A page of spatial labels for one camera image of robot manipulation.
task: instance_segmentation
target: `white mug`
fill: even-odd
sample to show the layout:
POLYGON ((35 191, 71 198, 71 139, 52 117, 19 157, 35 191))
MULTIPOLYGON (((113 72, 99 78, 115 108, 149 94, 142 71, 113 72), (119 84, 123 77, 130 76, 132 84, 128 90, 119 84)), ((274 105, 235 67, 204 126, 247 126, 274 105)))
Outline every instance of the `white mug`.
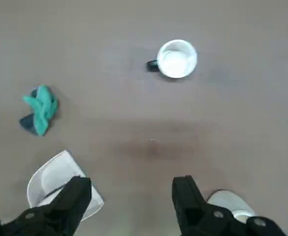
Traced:
POLYGON ((195 48, 187 41, 175 39, 165 43, 156 60, 147 62, 148 71, 160 71, 169 78, 184 78, 190 75, 197 64, 195 48))

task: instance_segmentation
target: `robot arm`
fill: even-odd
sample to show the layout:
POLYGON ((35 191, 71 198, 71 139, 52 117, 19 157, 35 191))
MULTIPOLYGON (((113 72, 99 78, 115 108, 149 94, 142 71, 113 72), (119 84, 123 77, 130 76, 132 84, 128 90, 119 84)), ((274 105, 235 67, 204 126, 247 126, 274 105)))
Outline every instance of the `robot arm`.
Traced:
MULTIPOLYGON (((91 197, 90 179, 73 177, 50 204, 0 223, 0 236, 72 236, 91 197)), ((206 203, 191 176, 174 178, 172 200, 183 236, 285 236, 270 219, 251 217, 244 224, 228 209, 206 203)))

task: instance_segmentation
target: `mug handle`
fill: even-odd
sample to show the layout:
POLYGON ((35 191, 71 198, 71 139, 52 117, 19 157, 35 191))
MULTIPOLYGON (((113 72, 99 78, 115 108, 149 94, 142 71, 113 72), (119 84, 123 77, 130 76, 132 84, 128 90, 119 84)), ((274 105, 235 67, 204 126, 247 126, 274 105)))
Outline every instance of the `mug handle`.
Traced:
POLYGON ((146 65, 147 65, 147 70, 150 72, 158 72, 159 71, 157 60, 151 60, 151 61, 147 62, 146 65))

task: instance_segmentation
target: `crumpled towel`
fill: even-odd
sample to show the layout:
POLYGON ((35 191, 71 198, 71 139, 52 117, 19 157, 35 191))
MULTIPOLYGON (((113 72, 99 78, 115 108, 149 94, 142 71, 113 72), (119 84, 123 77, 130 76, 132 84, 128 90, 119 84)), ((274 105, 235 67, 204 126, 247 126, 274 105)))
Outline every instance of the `crumpled towel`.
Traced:
POLYGON ((40 85, 31 96, 23 96, 33 114, 22 118, 20 124, 29 132, 43 136, 49 127, 49 121, 58 109, 58 100, 46 85, 40 85))

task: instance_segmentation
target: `white plastic object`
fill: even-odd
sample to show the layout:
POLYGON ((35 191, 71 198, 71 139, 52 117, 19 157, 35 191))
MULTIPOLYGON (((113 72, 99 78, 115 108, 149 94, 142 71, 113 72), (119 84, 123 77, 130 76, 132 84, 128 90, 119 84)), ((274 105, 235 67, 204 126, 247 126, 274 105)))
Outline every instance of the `white plastic object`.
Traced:
POLYGON ((169 78, 190 75, 197 65, 195 48, 187 41, 175 39, 165 43, 157 54, 160 72, 169 78))
MULTIPOLYGON (((61 189, 46 196, 65 185, 73 176, 86 177, 71 154, 64 150, 41 166, 31 177, 27 186, 29 206, 38 207, 49 204, 61 189)), ((97 213, 103 204, 103 198, 92 185, 92 199, 81 221, 97 213)))
POLYGON ((209 197, 207 203, 227 208, 233 217, 242 223, 246 223, 249 217, 255 216, 254 210, 237 194, 220 190, 209 197))

